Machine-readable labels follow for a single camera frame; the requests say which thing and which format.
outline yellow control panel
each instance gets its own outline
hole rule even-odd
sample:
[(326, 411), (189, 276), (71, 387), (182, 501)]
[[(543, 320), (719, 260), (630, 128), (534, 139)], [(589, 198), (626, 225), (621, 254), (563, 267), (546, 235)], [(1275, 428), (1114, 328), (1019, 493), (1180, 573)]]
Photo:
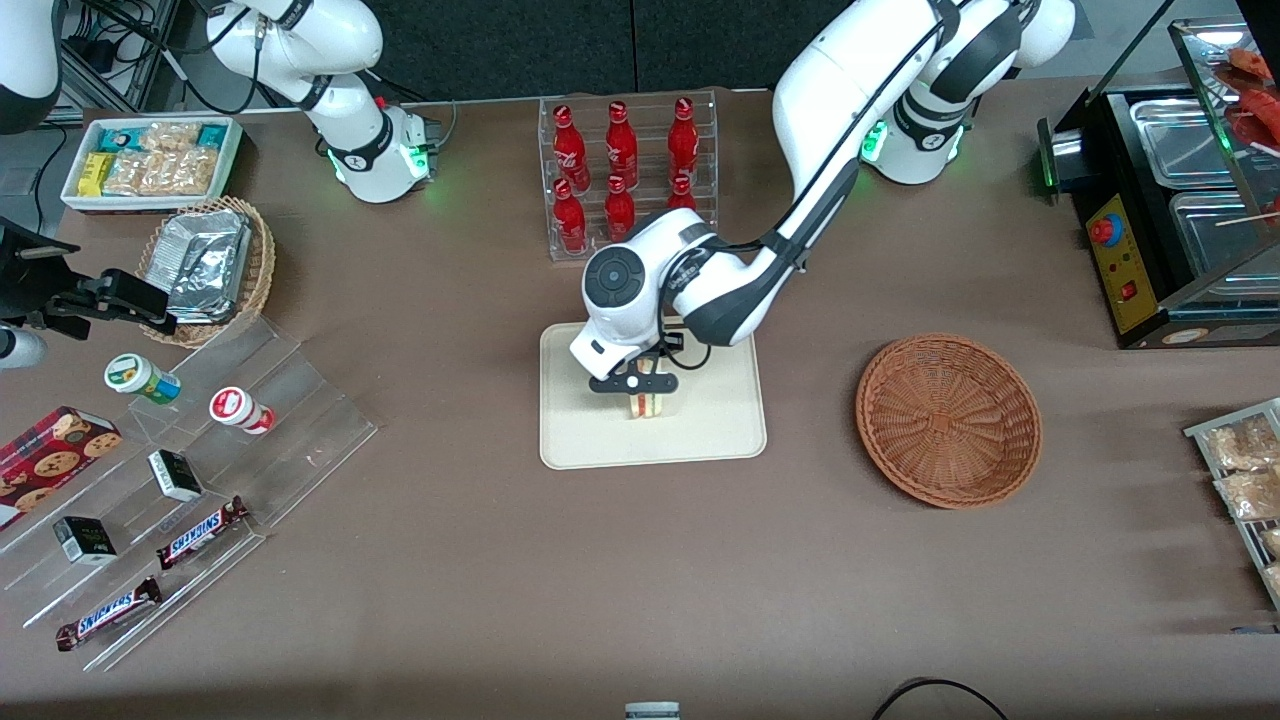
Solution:
[(1120, 196), (1103, 205), (1084, 229), (1098, 261), (1111, 316), (1120, 332), (1126, 333), (1155, 315), (1158, 306)]

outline empty wicker basket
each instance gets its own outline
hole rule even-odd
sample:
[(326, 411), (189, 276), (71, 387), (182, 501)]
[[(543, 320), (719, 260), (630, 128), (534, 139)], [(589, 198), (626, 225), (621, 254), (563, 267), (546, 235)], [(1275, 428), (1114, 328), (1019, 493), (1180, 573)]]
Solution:
[(998, 355), (952, 334), (884, 347), (863, 373), (858, 432), (897, 487), (938, 507), (982, 507), (1014, 495), (1041, 455), (1041, 416)]
[[(271, 237), (271, 228), (266, 227), (262, 215), (252, 205), (237, 197), (219, 197), (192, 205), (191, 208), (183, 208), (170, 217), (187, 213), (211, 213), (214, 210), (236, 210), (247, 217), (253, 225), (253, 237), (250, 240), (248, 258), (244, 261), (244, 277), (241, 279), (239, 299), (236, 302), (236, 315), (219, 325), (178, 325), (178, 331), (173, 336), (160, 334), (151, 328), (143, 327), (142, 332), (156, 342), (180, 345), (191, 348), (200, 347), (223, 328), (236, 320), (257, 315), (266, 305), (266, 297), (271, 292), (271, 273), (275, 270), (275, 241)], [(156, 249), (156, 240), (160, 237), (160, 228), (163, 227), (164, 223), (156, 227), (156, 231), (151, 233), (151, 242), (142, 251), (142, 261), (138, 264), (138, 277), (146, 275), (147, 266), (151, 265), (151, 254)]]

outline small black box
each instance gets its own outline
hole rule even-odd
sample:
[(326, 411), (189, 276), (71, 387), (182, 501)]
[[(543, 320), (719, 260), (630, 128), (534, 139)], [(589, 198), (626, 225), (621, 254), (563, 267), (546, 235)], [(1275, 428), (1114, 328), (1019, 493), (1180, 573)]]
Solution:
[(168, 450), (157, 450), (147, 457), (147, 462), (151, 464), (151, 474), (160, 483), (160, 492), (165, 496), (180, 502), (200, 500), (204, 489), (186, 457)]
[(101, 520), (68, 515), (54, 523), (54, 536), (72, 562), (106, 565), (115, 560), (115, 547)]

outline white bottle with green cap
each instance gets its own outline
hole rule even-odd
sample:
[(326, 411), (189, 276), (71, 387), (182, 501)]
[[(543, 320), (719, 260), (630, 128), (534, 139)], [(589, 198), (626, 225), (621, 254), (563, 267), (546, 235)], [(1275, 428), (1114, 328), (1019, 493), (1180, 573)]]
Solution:
[(134, 352), (108, 363), (102, 379), (115, 392), (141, 395), (156, 405), (168, 405), (182, 392), (182, 380)]

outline can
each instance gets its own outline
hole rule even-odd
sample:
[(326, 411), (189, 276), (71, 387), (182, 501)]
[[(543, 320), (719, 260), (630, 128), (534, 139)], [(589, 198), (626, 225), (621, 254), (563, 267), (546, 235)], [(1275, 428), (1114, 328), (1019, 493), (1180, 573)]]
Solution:
[(108, 363), (102, 380), (115, 392), (141, 395), (156, 405), (168, 405), (182, 392), (182, 380), (173, 373), (165, 373), (134, 352), (125, 352)]
[(209, 401), (209, 414), (224, 425), (260, 436), (275, 424), (275, 413), (238, 387), (224, 387)]

